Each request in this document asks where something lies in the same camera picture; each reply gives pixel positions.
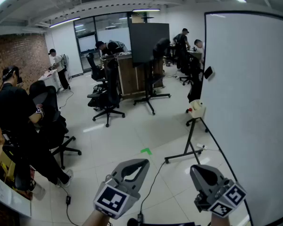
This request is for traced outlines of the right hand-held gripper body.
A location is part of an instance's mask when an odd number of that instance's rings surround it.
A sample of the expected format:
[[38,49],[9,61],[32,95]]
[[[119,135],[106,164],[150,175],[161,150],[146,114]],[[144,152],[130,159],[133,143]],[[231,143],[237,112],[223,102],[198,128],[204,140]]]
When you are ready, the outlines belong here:
[[228,178],[222,179],[214,186],[205,184],[198,192],[194,201],[198,211],[208,211],[220,218],[234,212],[247,195],[238,182]]

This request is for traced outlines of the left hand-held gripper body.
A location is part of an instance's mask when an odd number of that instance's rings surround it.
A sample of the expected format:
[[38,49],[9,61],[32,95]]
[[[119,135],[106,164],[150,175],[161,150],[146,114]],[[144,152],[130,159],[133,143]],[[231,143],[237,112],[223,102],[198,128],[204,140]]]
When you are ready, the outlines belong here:
[[94,209],[112,219],[118,219],[140,199],[135,189],[136,186],[129,187],[112,175],[107,175],[93,200]]

